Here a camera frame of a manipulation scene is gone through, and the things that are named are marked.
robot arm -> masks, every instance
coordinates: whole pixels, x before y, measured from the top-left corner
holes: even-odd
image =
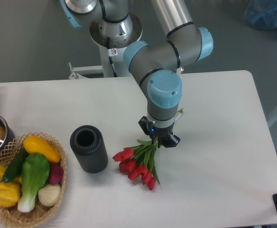
[[[196,28],[183,0],[152,0],[168,41],[151,48],[143,41],[130,44],[124,61],[147,98],[147,117],[139,125],[153,143],[175,147],[180,139],[173,135],[182,81],[171,70],[209,55],[213,49],[211,34]]]
[[[137,41],[142,28],[128,12],[128,0],[65,0],[68,9],[77,15],[94,12],[102,18],[91,23],[90,34],[100,48],[104,77],[130,72],[148,101],[147,116],[141,118],[139,125],[153,143],[175,147],[180,141],[173,134],[173,126],[182,81],[172,70],[209,55],[213,40],[207,29],[195,27],[184,0],[151,2],[167,36],[167,42],[153,48]],[[123,53],[124,61],[116,56],[112,60],[113,48],[119,56]]]

blue joint cap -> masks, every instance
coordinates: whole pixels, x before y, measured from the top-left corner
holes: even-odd
[[[145,41],[135,41],[130,44],[124,51],[123,59],[129,70],[130,64],[137,52],[144,46],[149,46]]]
[[[197,61],[199,61],[201,58],[209,56],[213,50],[213,39],[212,39],[211,33],[208,32],[206,28],[198,28],[198,29],[200,30],[201,36],[202,36],[202,49],[201,49],[200,57]]]
[[[160,108],[176,106],[182,97],[182,80],[180,76],[170,70],[154,72],[147,86],[150,100]]]
[[[76,20],[74,19],[74,17],[72,16],[72,14],[69,12],[68,8],[66,7],[65,5],[65,0],[60,0],[60,3],[63,7],[63,10],[65,12],[65,15],[67,16],[70,24],[72,25],[73,28],[78,28],[78,27],[81,27],[77,22]]]

white table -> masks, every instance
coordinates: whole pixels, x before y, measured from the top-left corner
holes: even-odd
[[[63,201],[39,227],[225,228],[277,223],[277,155],[252,75],[184,74],[176,148],[156,154],[161,185],[130,181],[111,157],[148,139],[138,125],[146,99],[132,77],[0,83],[0,115],[15,135],[44,132],[65,149]],[[98,174],[82,170],[69,139],[90,124],[110,158]]]

cucumber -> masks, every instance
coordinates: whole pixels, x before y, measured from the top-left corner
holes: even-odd
[[[2,176],[2,181],[8,183],[13,181],[14,178],[21,174],[22,165],[25,159],[29,156],[25,148],[21,148],[18,154],[13,158],[13,160],[8,165],[4,175]]]

black cup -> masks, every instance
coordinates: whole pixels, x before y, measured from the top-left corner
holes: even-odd
[[[83,170],[97,173],[108,164],[108,155],[99,129],[90,125],[77,128],[71,135],[70,146]]]

